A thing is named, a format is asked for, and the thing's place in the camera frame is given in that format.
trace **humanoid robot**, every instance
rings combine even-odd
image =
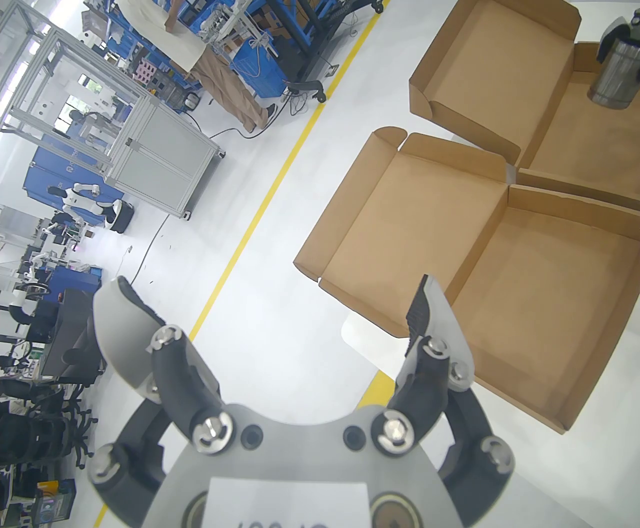
[[[96,198],[100,195],[100,186],[98,184],[85,185],[75,183],[72,188],[60,189],[58,187],[49,186],[47,192],[50,195],[62,198],[64,206],[62,210],[71,215],[71,217],[80,223],[84,223],[84,219],[75,212],[74,207],[86,209],[98,216],[104,216],[104,226],[116,233],[124,233],[133,217],[133,206],[123,200],[115,202],[97,202],[81,195],[81,191],[90,191],[91,195]]]

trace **blue storage bin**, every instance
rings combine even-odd
[[[284,92],[284,73],[262,46],[253,49],[249,41],[245,41],[238,49],[231,67],[242,75],[260,97],[279,97]]]

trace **black cable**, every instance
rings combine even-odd
[[[307,106],[307,99],[309,98],[309,94],[307,92],[303,92],[301,94],[299,94],[296,97],[293,97],[291,99],[291,103],[289,104],[289,111],[291,113],[292,116],[299,114],[300,112],[302,112],[305,107]],[[294,104],[293,102],[298,100],[298,99],[302,99],[302,105],[300,106],[300,108],[298,108],[298,105],[296,104],[295,107],[296,109],[294,110]]]
[[[278,113],[271,119],[271,121],[269,121],[267,123],[267,126],[265,126],[265,128],[263,128],[260,132],[258,132],[255,136],[245,136],[240,130],[238,130],[237,128],[233,127],[230,129],[225,129],[221,132],[217,132],[216,134],[213,134],[212,136],[209,136],[209,139],[212,140],[213,138],[215,138],[216,136],[219,136],[220,134],[224,134],[225,132],[230,132],[231,130],[235,130],[238,134],[240,134],[244,139],[246,140],[252,140],[254,138],[257,138],[260,134],[262,134],[263,132],[266,132],[267,129],[273,124],[273,122],[278,118],[278,116],[282,113],[282,111],[285,109],[285,107],[287,106],[287,103],[290,101],[292,95],[291,93],[287,96],[287,98],[284,101],[284,104],[282,105],[282,107],[280,108],[280,110],[278,110]]]
[[[142,261],[140,262],[140,266],[138,267],[138,270],[137,270],[136,274],[133,276],[133,280],[130,282],[131,285],[133,285],[134,281],[138,278],[138,273],[140,273],[140,270],[142,269],[142,265],[145,263],[145,259],[147,258],[147,255],[149,254],[149,250],[151,249],[151,246],[154,244],[154,241],[156,240],[156,237],[158,236],[158,233],[160,233],[160,230],[164,227],[164,223],[169,219],[169,216],[170,216],[169,214],[166,215],[166,218],[163,220],[162,224],[160,224],[160,227],[158,228],[158,231],[156,231],[156,234],[151,239],[151,242],[149,242],[149,247],[145,251],[145,256],[142,257]]]
[[[200,133],[202,133],[202,129],[200,128],[200,125],[198,125],[198,122],[196,121],[195,117],[192,116],[189,112],[187,112],[186,110],[184,112],[182,112],[183,114],[185,114],[186,116],[189,116],[191,118],[191,121],[193,121],[194,123],[196,123],[196,126],[198,127],[198,130],[200,131]]]

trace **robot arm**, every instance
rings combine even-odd
[[[62,210],[71,215],[71,217],[78,223],[84,223],[84,218],[82,218],[82,216],[80,216],[78,213],[76,213],[73,208],[70,205],[65,204],[62,207]]]
[[[80,191],[91,191],[91,194],[95,197],[100,194],[100,186],[98,184],[85,185],[81,183],[74,183],[74,191],[76,193],[79,193]]]
[[[131,527],[179,526],[194,518],[200,523],[186,525],[205,526],[202,497],[210,482],[241,478],[361,482],[373,526],[393,525],[388,515],[399,515],[403,527],[420,528],[425,519],[462,528],[493,506],[513,473],[511,450],[493,435],[470,389],[474,364],[466,340],[430,276],[407,314],[410,345],[388,405],[315,426],[277,423],[225,403],[186,334],[165,325],[122,277],[96,293],[94,321],[105,359],[145,398],[90,465],[96,490]],[[455,443],[437,471],[416,446],[443,412]],[[158,441],[171,422],[189,444],[165,475]]]

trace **wire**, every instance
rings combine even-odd
[[[164,227],[165,222],[169,219],[169,216],[170,216],[169,214],[166,215],[166,217],[163,220],[162,224],[160,224],[160,227],[158,228],[158,231],[156,231],[156,234],[151,239],[151,242],[149,242],[149,247],[145,251],[145,256],[142,257],[142,261],[140,262],[140,266],[138,267],[138,270],[137,270],[136,274],[133,276],[133,280],[130,282],[131,285],[133,285],[134,281],[138,278],[138,273],[140,273],[140,270],[142,269],[142,265],[145,263],[145,259],[147,258],[147,255],[149,254],[149,250],[151,249],[151,246],[154,244],[154,241],[156,240],[156,237],[158,236],[158,233],[160,233],[160,230]]]
[[[280,110],[278,110],[278,113],[271,119],[271,121],[269,121],[267,123],[267,126],[265,126],[265,128],[263,128],[260,132],[258,132],[255,136],[245,136],[240,130],[238,130],[237,128],[233,127],[230,129],[225,129],[221,132],[218,132],[216,134],[213,134],[212,136],[209,136],[209,139],[212,140],[213,138],[215,138],[216,136],[219,136],[220,134],[224,134],[225,132],[230,132],[231,130],[235,130],[238,134],[240,134],[244,139],[246,140],[252,140],[254,138],[257,138],[260,134],[262,134],[263,132],[266,132],[266,130],[271,126],[271,124],[278,118],[278,116],[282,113],[282,111],[285,109],[285,107],[287,106],[287,103],[291,100],[291,98],[293,97],[293,95],[290,93],[287,98],[285,99],[284,104],[282,105],[282,107],[280,108]]]
[[[188,111],[184,111],[182,112],[183,114],[185,114],[186,116],[189,116],[189,118],[191,119],[191,121],[193,121],[194,123],[196,123],[196,126],[198,127],[198,130],[202,133],[202,129],[200,128],[200,125],[198,125],[198,122],[196,121],[195,117],[192,116]]]
[[[351,38],[353,38],[354,36],[356,36],[358,34],[358,30],[357,29],[353,29],[353,26],[355,26],[358,23],[358,15],[356,15],[355,12],[351,13],[351,22],[340,22],[340,25],[345,25],[345,26],[349,26],[349,36]]]
[[[257,40],[255,38],[252,38],[251,40],[249,40],[249,46],[251,47],[254,42],[257,42]],[[237,72],[256,79],[256,78],[260,77],[260,45],[256,45],[255,46],[255,54],[257,55],[257,62],[258,62],[258,73],[256,73],[255,75],[250,74],[249,72],[246,72],[246,71],[242,70],[241,68],[239,68],[238,65],[236,64],[236,57],[231,59],[231,64],[230,65],[233,66]]]
[[[307,92],[303,92],[295,97],[291,98],[291,102],[289,103],[289,111],[291,112],[291,115],[297,115],[299,113],[301,113],[305,107],[307,106],[307,99],[309,98],[309,94]],[[297,100],[302,100],[302,105],[300,105],[300,107],[298,108],[298,104],[294,104],[294,101]]]

